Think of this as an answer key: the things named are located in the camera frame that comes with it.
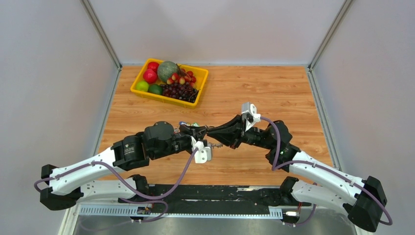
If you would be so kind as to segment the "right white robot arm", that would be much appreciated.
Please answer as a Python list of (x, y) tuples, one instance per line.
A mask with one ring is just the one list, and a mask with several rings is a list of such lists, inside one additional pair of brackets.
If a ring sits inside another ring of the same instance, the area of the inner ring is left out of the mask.
[(316, 160), (290, 143), (292, 135), (282, 120), (260, 119), (268, 122), (264, 130), (251, 127), (244, 115), (236, 115), (223, 125), (208, 128), (207, 136), (232, 149), (242, 143), (268, 149), (266, 159), (273, 171), (281, 169), (315, 182), (307, 186), (299, 179), (286, 178), (279, 191), (285, 204), (297, 200), (324, 206), (346, 215), (355, 226), (372, 233), (379, 224), (393, 224), (380, 180), (353, 176)]

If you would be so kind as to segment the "large silver keyring with clips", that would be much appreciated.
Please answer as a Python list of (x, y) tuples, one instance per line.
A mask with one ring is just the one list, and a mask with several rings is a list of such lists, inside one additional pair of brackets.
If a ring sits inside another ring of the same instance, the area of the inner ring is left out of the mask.
[(212, 142), (208, 142), (207, 143), (207, 147), (210, 148), (211, 150), (215, 149), (215, 148), (221, 148), (223, 147), (222, 143), (212, 143)]

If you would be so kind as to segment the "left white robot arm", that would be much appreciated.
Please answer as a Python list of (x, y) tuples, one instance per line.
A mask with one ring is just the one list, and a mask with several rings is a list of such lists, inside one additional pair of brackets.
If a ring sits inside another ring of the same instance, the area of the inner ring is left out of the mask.
[(125, 137), (103, 152), (76, 164), (65, 167), (45, 165), (42, 167), (41, 182), (47, 188), (35, 189), (40, 193), (40, 203), (51, 211), (71, 208), (77, 203), (118, 198), (126, 203), (155, 203), (170, 195), (183, 179), (180, 175), (176, 184), (160, 196), (151, 196), (144, 176), (134, 175), (123, 179), (120, 173), (148, 166), (151, 160), (187, 151), (190, 153), (184, 171), (192, 160), (205, 163), (210, 160), (206, 152), (207, 142), (203, 139), (208, 128), (182, 124), (178, 131), (164, 121), (146, 127), (143, 132)]

